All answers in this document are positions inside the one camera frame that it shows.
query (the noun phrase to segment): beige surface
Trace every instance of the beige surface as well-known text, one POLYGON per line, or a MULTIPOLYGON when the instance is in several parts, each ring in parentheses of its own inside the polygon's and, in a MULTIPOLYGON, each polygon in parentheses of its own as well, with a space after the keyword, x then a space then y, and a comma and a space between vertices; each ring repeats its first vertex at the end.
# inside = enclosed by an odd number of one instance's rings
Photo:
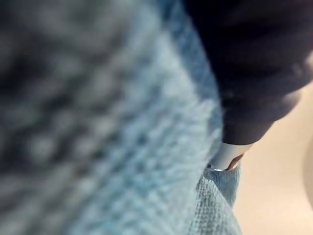
POLYGON ((244 235, 313 235, 313 211, 303 183, 305 165, 311 169, 306 185, 313 192, 311 144, 313 84, 303 90, 295 110, 243 159, 234 211, 244 235))

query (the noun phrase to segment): knitted texture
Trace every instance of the knitted texture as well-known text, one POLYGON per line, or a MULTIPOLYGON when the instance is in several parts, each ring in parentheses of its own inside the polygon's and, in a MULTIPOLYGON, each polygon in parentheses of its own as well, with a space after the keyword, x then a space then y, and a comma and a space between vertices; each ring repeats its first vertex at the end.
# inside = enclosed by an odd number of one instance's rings
POLYGON ((202 176, 222 119, 178 0, 1 4, 0 234, 239 233, 238 172, 202 176))

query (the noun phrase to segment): silver metal band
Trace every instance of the silver metal band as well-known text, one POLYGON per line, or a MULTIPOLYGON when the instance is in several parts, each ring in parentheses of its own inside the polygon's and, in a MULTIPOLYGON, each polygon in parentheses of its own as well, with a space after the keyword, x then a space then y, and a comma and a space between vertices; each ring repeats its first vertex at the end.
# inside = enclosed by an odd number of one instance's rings
POLYGON ((218 154, 210 162, 208 169, 212 171, 230 171, 236 168, 240 159, 250 148, 249 145, 233 145, 222 143, 218 154))

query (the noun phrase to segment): light blue knit fabric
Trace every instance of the light blue knit fabric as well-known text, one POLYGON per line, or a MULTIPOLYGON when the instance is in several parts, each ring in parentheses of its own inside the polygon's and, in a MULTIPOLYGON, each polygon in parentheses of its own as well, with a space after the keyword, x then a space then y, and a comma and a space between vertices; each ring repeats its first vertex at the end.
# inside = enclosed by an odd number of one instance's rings
POLYGON ((180 2, 156 4, 140 4, 131 18, 126 47, 136 69, 119 104, 131 118, 66 234, 240 234, 231 212, 238 171, 202 176, 221 137, 213 74, 180 2))
POLYGON ((205 170, 222 113, 180 0, 0 13, 1 235, 240 234, 239 169, 205 170))

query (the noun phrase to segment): blurry fabric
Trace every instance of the blurry fabric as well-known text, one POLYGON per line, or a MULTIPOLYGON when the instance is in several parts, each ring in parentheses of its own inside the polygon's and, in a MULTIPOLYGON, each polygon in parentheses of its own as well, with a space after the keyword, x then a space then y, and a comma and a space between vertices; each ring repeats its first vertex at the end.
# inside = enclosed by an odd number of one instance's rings
POLYGON ((222 114, 179 0, 12 0, 0 17, 0 234, 240 234, 239 170, 205 170, 222 114))
POLYGON ((312 0, 183 0, 217 78, 223 142, 257 142, 312 81, 312 0))

